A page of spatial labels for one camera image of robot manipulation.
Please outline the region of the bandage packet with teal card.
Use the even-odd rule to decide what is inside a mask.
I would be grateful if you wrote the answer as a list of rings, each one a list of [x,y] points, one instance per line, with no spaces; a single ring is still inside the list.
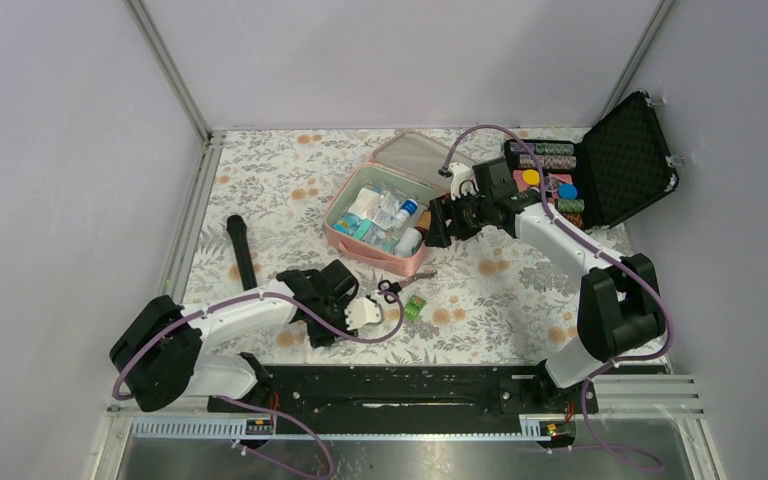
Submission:
[[[389,251],[395,241],[389,232],[369,219],[344,216],[333,225],[333,228],[352,239],[360,240],[382,251]]]

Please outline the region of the pink medicine kit case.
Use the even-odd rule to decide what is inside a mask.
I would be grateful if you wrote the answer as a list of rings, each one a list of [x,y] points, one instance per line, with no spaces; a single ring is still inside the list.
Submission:
[[[344,256],[409,276],[424,262],[430,201],[451,181],[439,175],[449,148],[418,132],[403,132],[373,150],[326,209],[327,242]]]

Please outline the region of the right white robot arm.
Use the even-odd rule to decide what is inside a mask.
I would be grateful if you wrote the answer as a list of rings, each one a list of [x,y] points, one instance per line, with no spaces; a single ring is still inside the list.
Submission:
[[[548,204],[543,187],[519,190],[503,158],[474,166],[454,162],[440,173],[451,181],[450,236],[466,239],[494,226],[580,283],[578,336],[545,361],[546,377],[533,386],[543,410],[561,410],[573,398],[573,385],[666,333],[666,310],[645,256],[621,257],[601,246]]]

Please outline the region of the white plastic bottle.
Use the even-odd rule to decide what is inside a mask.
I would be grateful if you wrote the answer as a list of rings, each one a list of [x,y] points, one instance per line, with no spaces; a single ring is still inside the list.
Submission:
[[[413,256],[424,240],[424,233],[417,228],[407,228],[393,247],[393,254],[401,258]]]

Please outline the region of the brown syrup bottle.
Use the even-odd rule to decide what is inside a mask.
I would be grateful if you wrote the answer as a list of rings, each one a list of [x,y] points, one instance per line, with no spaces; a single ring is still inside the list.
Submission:
[[[423,235],[425,236],[428,231],[431,224],[432,215],[429,210],[425,210],[421,213],[419,216],[418,222],[415,226],[415,228]]]

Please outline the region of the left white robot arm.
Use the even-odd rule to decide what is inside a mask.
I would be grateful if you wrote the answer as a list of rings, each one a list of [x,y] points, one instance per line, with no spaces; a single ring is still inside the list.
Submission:
[[[178,305],[168,295],[149,301],[109,352],[118,371],[112,396],[134,400],[144,412],[163,409],[178,398],[229,397],[256,411],[269,401],[269,374],[247,352],[217,356],[216,345],[250,331],[301,322],[310,345],[338,340],[359,343],[359,330],[377,325],[386,305],[400,304],[412,283],[382,280],[367,296],[339,260],[321,270],[287,270],[258,284],[239,215],[226,221],[245,292],[214,303]]]

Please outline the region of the small green box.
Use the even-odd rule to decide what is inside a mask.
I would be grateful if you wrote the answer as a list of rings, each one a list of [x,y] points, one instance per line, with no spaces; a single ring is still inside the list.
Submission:
[[[404,319],[406,322],[416,322],[421,315],[422,310],[427,305],[427,301],[417,295],[411,295],[404,304]]]

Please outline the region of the small blue label bottle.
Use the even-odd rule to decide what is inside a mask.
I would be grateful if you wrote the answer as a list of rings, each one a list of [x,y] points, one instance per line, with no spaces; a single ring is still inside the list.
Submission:
[[[407,221],[416,213],[418,209],[418,204],[412,200],[407,199],[405,200],[397,212],[392,217],[392,223],[391,227],[393,229],[401,229]]]

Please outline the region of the black handled scissors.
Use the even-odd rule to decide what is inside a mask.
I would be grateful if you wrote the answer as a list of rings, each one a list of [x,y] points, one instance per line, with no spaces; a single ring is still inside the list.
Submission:
[[[381,292],[387,292],[393,295],[399,295],[400,292],[407,286],[411,285],[415,281],[431,279],[437,274],[436,271],[418,272],[409,277],[403,278],[399,281],[381,280],[378,283],[378,290]]]

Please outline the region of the white sachets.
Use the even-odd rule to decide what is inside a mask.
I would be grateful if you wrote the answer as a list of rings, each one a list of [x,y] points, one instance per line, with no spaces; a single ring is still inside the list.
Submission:
[[[361,187],[347,208],[349,214],[369,219],[384,229],[390,229],[392,217],[402,204],[402,197],[386,187]]]

